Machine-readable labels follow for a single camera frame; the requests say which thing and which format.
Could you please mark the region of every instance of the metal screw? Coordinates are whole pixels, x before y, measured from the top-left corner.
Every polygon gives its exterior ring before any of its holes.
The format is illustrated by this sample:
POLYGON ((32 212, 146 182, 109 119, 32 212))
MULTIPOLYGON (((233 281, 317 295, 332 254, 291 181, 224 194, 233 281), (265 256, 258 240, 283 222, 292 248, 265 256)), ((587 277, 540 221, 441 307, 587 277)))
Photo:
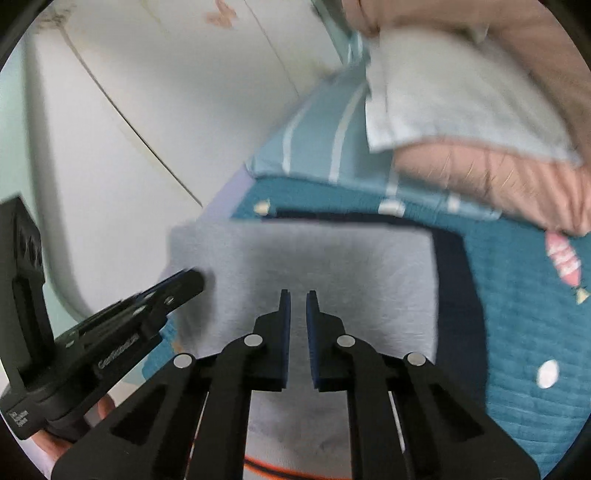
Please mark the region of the metal screw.
POLYGON ((262 343, 262 336, 251 334, 244 337, 244 344, 246 346, 259 346, 262 343))
POLYGON ((336 342, 344 348, 351 348, 355 344, 355 339, 351 335, 341 335, 336 342))
POLYGON ((408 363, 414 365, 415 367, 421 367, 425 364, 427 359, 421 353, 409 353, 407 357, 408 363))
POLYGON ((176 368, 187 368, 193 363, 193 359, 191 358, 191 355, 181 353, 174 357, 173 363, 176 368))
POLYGON ((134 317, 135 317, 136 315, 139 315, 140 313, 142 313, 142 312, 143 312, 145 309, 146 309, 146 305, 142 305, 141 307, 137 308, 137 309, 134 311, 134 317))

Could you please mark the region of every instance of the white strip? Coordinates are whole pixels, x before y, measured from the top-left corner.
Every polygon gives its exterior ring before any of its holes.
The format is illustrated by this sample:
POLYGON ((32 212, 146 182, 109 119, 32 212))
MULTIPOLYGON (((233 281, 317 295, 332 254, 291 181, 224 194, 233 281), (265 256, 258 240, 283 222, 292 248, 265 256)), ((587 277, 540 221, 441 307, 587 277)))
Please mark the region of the white strip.
POLYGON ((380 215, 392 215, 402 218, 406 211, 406 205, 394 199, 385 199, 379 204, 378 213, 380 215))
POLYGON ((390 165, 390 175, 388 177, 388 185, 386 185, 386 196, 394 197, 398 193, 399 180, 400 177, 394 168, 394 159, 392 159, 392 163, 390 165))
POLYGON ((571 274, 574 271, 577 271, 579 268, 581 267, 581 261, 580 260, 575 260, 574 262, 572 262, 569 265, 565 265, 563 267, 560 268, 560 277, 565 277, 566 275, 571 274))
POLYGON ((313 100, 316 100, 316 95, 308 100, 307 105, 304 105, 302 109, 297 112, 296 116, 285 129, 285 133, 283 134, 283 173, 289 173, 291 170, 291 140, 293 140, 294 131, 296 131, 297 126, 314 103, 313 100))
POLYGON ((548 256, 557 254, 558 252, 563 252, 568 247, 570 247, 570 244, 568 242, 560 242, 557 245, 553 245, 548 249, 548 256))
POLYGON ((449 213, 457 213, 460 210, 462 200, 457 193, 450 193, 447 198, 447 211, 449 213))
POLYGON ((361 38, 361 33, 357 33, 357 55, 358 60, 363 56, 363 41, 361 38))
POLYGON ((191 451, 189 452, 189 463, 191 463, 191 459, 193 458, 193 452, 195 451, 195 440, 197 439, 197 434, 199 433, 199 429, 201 428, 201 422, 203 420, 203 413, 205 412, 205 405, 207 405, 208 398, 209 398, 209 392, 207 392, 205 394, 203 408, 201 410, 201 413, 199 414, 199 422, 197 422, 197 430, 195 430, 195 437, 193 438, 193 444, 191 445, 191 451))
POLYGON ((351 123, 351 119, 355 113, 355 109, 363 98, 366 88, 366 84, 362 84, 357 88, 357 90, 355 90, 351 100, 349 100, 349 103, 347 104, 347 107, 345 107, 345 112, 343 113, 343 116, 339 122, 339 126, 336 129, 329 174, 329 181, 332 183, 336 183, 339 179, 340 160, 343 155, 343 143, 345 143, 347 129, 349 128, 349 124, 351 123))
POLYGON ((396 404, 394 403, 394 397, 392 392, 388 392, 390 395, 390 405, 392 405, 392 413, 394 413, 394 421, 396 422, 396 429, 398 430, 398 440, 400 441, 400 448, 402 452, 406 452, 406 445, 404 443, 404 435, 402 434, 402 427, 400 425, 400 419, 398 418, 398 410, 396 410, 396 404))
POLYGON ((558 267, 560 264, 565 263, 567 261, 569 261, 571 258, 573 258, 575 256, 574 250, 570 250, 568 252, 566 252, 564 255, 556 255, 556 258, 554 259, 554 265, 556 267, 558 267))

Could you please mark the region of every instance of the teal blanket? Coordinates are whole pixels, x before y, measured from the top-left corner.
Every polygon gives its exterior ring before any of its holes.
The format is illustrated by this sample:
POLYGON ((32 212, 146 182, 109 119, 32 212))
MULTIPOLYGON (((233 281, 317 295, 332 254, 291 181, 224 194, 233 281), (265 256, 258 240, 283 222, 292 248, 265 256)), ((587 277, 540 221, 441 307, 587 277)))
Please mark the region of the teal blanket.
MULTIPOLYGON (((258 218, 273 209, 376 213, 380 196, 294 179, 257 181, 234 214, 258 218)), ((526 223, 480 222, 407 205, 405 217, 464 236, 485 309, 489 345, 488 413, 549 473, 591 413, 591 299, 577 305, 545 252, 544 232, 526 223), (556 361, 558 380, 537 383, 556 361)), ((591 278, 591 236, 571 239, 591 278)))

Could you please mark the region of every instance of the black plastic bracket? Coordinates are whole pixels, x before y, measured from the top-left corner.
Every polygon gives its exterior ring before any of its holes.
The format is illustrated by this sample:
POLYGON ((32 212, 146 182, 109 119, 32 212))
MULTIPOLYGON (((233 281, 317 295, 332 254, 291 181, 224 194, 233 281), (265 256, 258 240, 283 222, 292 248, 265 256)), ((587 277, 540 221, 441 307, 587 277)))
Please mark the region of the black plastic bracket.
POLYGON ((319 391, 346 391, 355 480, 539 480, 535 462, 428 359, 377 353, 307 298, 319 391))
POLYGON ((52 480, 242 478, 251 392, 287 384, 290 310, 283 290, 252 334, 210 357, 177 355, 78 441, 52 480))
POLYGON ((41 249, 22 200, 0 204, 0 358, 9 380, 0 410, 20 439, 46 429, 75 441, 89 430, 84 415, 161 342, 167 315, 201 293, 204 279, 179 272, 54 339, 41 249))

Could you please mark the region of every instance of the white polka dot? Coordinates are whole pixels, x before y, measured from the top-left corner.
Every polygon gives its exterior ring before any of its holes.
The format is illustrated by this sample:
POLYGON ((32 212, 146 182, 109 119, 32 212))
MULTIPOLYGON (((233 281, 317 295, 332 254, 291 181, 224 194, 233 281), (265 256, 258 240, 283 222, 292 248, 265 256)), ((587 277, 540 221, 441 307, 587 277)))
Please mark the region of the white polka dot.
POLYGON ((540 388, 550 388, 558 381, 560 368, 556 360, 548 360, 538 369, 537 384, 540 388))
POLYGON ((255 205, 254 211, 257 215, 267 216, 271 210, 271 202, 269 200, 262 200, 255 205))

